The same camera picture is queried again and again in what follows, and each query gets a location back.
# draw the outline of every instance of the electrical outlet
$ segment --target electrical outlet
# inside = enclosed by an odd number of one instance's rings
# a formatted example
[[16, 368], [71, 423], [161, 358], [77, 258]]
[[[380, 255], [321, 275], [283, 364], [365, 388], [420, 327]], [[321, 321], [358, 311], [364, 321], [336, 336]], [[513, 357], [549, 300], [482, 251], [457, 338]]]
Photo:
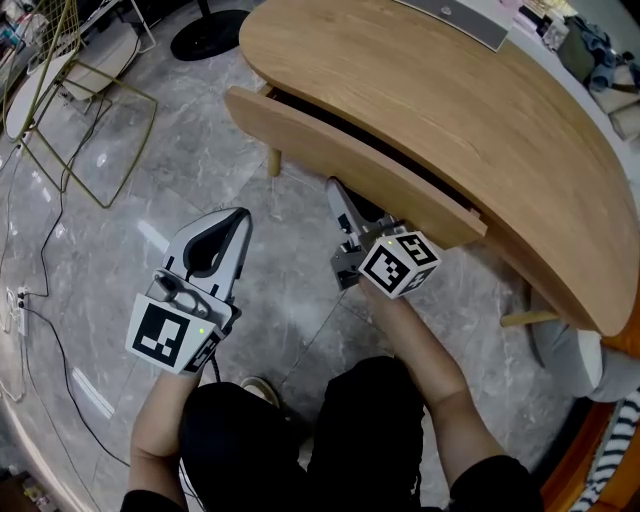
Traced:
[[22, 302], [23, 307], [20, 308], [20, 314], [18, 315], [18, 332], [26, 337], [27, 335], [27, 310], [25, 309], [27, 306], [27, 289], [24, 286], [20, 286], [18, 288], [18, 296], [16, 300], [18, 304]]

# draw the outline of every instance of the power strip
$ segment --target power strip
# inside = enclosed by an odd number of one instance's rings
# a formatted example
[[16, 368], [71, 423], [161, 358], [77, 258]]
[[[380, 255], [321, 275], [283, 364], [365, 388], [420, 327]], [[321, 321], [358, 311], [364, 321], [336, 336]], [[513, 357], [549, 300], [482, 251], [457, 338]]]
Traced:
[[27, 289], [24, 286], [18, 287], [18, 307], [20, 308], [18, 332], [25, 337], [27, 336], [27, 311], [25, 308], [29, 307], [26, 293]]

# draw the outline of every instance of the shoe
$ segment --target shoe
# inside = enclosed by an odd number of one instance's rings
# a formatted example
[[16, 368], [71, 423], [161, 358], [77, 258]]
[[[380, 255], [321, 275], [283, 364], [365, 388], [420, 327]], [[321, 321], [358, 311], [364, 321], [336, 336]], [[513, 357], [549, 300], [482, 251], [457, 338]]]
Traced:
[[269, 402], [277, 409], [280, 409], [278, 395], [276, 395], [276, 392], [266, 380], [260, 377], [247, 377], [240, 383], [240, 387], [252, 395], [262, 398], [265, 402]]

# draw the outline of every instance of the gray marble floor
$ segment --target gray marble floor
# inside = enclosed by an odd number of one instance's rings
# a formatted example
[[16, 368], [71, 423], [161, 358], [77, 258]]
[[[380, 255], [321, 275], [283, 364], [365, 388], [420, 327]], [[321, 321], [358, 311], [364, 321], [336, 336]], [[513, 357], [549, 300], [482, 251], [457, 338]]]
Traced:
[[[212, 8], [236, 5], [252, 7], [225, 1]], [[329, 379], [360, 359], [389, 353], [359, 290], [341, 294], [333, 281], [329, 258], [341, 236], [322, 180], [290, 162], [279, 178], [267, 177], [265, 148], [240, 132], [225, 109], [229, 86], [257, 89], [261, 84], [239, 50], [193, 63], [172, 58], [171, 38], [197, 12], [188, 5], [154, 27], [158, 46], [137, 57], [126, 72], [127, 82], [159, 102], [149, 143], [110, 210], [99, 209], [69, 185], [64, 216], [46, 251], [50, 297], [31, 302], [56, 326], [70, 367], [80, 369], [114, 407], [107, 420], [78, 394], [96, 434], [123, 459], [133, 420], [158, 373], [124, 349], [131, 306], [160, 264], [166, 240], [203, 213], [242, 205], [255, 224], [235, 287], [243, 316], [218, 351], [225, 380], [238, 382], [251, 374], [268, 378], [287, 406], [312, 425]], [[110, 94], [115, 106], [75, 166], [102, 199], [113, 193], [133, 157], [149, 112], [142, 98], [120, 90]], [[61, 151], [73, 148], [92, 113], [85, 118], [56, 101], [44, 132]], [[5, 160], [9, 149], [2, 140]], [[62, 153], [70, 156], [72, 149]], [[59, 173], [50, 157], [38, 155], [54, 175]], [[0, 174], [0, 237], [13, 181], [0, 285], [2, 293], [24, 284], [42, 292], [39, 251], [58, 215], [58, 196], [29, 158], [20, 161], [14, 180], [13, 169], [12, 160]], [[461, 364], [491, 431], [532, 468], [571, 400], [558, 394], [537, 365], [527, 332], [499, 326], [502, 313], [522, 307], [524, 283], [478, 245], [444, 252], [442, 258], [441, 268], [411, 302]], [[0, 316], [6, 318], [4, 303]], [[0, 340], [0, 377], [17, 392], [20, 346], [15, 332], [0, 333]], [[64, 386], [55, 338], [33, 315], [25, 348], [33, 382], [27, 374], [21, 403], [3, 401], [17, 442], [65, 510], [118, 510], [127, 469], [102, 452], [80, 422]], [[447, 489], [429, 418], [423, 427], [422, 501], [442, 505]], [[301, 460], [308, 460], [308, 449]], [[190, 504], [197, 510], [194, 501]]]

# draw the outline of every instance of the desk leg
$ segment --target desk leg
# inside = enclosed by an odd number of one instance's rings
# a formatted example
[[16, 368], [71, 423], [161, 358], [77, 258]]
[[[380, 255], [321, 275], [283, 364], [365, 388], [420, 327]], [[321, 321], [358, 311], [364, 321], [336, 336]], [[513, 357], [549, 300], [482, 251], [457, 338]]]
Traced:
[[280, 174], [280, 160], [282, 159], [282, 151], [269, 147], [269, 155], [267, 157], [267, 169], [269, 176], [275, 178]]
[[517, 325], [537, 324], [539, 322], [548, 322], [549, 320], [557, 320], [560, 318], [555, 311], [526, 311], [524, 313], [514, 313], [512, 315], [504, 315], [500, 319], [502, 327], [515, 327]]

